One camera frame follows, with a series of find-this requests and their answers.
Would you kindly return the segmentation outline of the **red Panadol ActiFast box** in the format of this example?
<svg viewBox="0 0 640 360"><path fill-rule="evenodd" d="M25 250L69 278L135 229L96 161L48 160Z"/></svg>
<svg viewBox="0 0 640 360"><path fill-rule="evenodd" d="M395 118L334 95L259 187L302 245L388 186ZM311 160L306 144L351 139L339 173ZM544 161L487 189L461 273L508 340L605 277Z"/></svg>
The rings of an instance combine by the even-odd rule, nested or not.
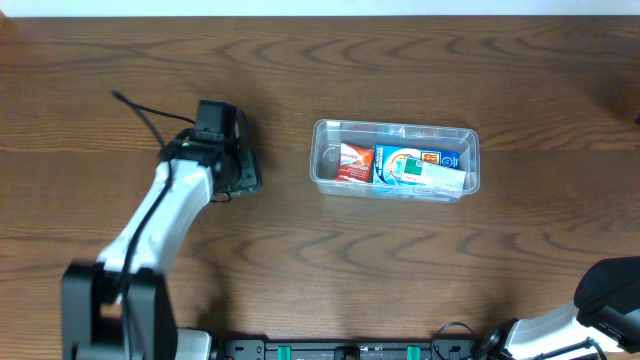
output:
<svg viewBox="0 0 640 360"><path fill-rule="evenodd" d="M374 159L374 149L342 143L335 180L368 183Z"/></svg>

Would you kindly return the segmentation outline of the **green Zam-Buk box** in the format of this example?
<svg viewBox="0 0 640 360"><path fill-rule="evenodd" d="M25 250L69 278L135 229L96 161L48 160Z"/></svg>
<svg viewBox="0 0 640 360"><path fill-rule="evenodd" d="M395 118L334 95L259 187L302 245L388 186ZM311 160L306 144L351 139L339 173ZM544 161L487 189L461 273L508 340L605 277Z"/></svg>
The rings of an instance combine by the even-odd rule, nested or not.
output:
<svg viewBox="0 0 640 360"><path fill-rule="evenodd" d="M253 149L240 151L241 177L234 185L235 196L255 194L262 186L261 171L256 152Z"/></svg>

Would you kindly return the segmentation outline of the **white green Panadol box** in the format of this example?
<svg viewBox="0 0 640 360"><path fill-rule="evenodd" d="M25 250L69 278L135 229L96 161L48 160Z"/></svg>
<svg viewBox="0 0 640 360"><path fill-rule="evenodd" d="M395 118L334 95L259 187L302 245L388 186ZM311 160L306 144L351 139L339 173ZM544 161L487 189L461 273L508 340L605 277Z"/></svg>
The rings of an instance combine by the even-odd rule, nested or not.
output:
<svg viewBox="0 0 640 360"><path fill-rule="evenodd" d="M415 158L406 158L401 171L403 183L418 184L433 189L462 191L466 172Z"/></svg>

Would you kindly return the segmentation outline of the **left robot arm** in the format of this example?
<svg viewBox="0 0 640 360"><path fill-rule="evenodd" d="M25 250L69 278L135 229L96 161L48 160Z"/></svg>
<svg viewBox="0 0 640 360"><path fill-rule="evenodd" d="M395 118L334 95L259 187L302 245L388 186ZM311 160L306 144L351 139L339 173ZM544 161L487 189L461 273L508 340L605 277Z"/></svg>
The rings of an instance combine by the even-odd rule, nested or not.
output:
<svg viewBox="0 0 640 360"><path fill-rule="evenodd" d="M237 128L184 129L160 151L151 186L95 263L73 262L62 278L66 359L213 359L205 330L177 325L166 277L199 212L246 190L254 154Z"/></svg>

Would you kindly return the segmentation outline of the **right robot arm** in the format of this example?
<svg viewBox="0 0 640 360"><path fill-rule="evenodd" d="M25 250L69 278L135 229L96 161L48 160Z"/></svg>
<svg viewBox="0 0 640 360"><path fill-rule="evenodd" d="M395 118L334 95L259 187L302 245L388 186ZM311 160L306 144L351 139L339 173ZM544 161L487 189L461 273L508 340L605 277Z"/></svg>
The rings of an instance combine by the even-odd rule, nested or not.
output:
<svg viewBox="0 0 640 360"><path fill-rule="evenodd" d="M583 276L571 303L513 319L477 348L476 359L605 359L639 351L639 258L608 258Z"/></svg>

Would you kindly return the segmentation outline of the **blue KoolFever box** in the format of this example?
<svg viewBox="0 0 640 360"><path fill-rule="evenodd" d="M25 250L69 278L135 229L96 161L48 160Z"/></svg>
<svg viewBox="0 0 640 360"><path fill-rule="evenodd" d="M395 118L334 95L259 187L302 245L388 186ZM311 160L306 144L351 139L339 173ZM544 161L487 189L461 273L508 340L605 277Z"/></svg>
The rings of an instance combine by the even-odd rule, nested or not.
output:
<svg viewBox="0 0 640 360"><path fill-rule="evenodd" d="M399 185L401 171L408 157L449 168L460 168L460 154L457 152L377 144L374 147L372 182Z"/></svg>

